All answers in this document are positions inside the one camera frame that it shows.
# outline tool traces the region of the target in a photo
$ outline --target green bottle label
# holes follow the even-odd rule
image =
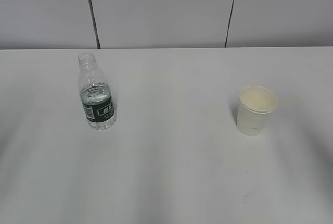
[[[106,101],[100,104],[82,104],[88,121],[104,122],[109,120],[114,115],[114,108],[111,96]]]

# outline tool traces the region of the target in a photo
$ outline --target table surface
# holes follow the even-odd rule
[[[0,51],[0,223],[332,223],[333,48],[99,49],[117,104],[96,131],[85,50]],[[238,93],[272,89],[263,133]]]

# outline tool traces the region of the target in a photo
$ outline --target white paper cup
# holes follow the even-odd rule
[[[239,101],[238,130],[248,136],[259,135],[276,108],[276,96],[264,87],[249,86],[240,92]]]

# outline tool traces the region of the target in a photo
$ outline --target white wall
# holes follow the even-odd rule
[[[235,0],[227,47],[333,46],[333,0]]]
[[[232,0],[92,0],[102,48],[223,47]],[[333,0],[235,0],[227,47],[333,46]],[[0,49],[96,48],[88,0],[0,0]]]
[[[0,0],[0,49],[96,47],[87,0]]]
[[[92,0],[101,48],[224,47],[232,0]]]

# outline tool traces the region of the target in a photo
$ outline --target plastic water bottle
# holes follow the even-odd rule
[[[78,62],[79,94],[88,123],[93,129],[107,129],[116,120],[108,79],[92,53],[79,54]]]

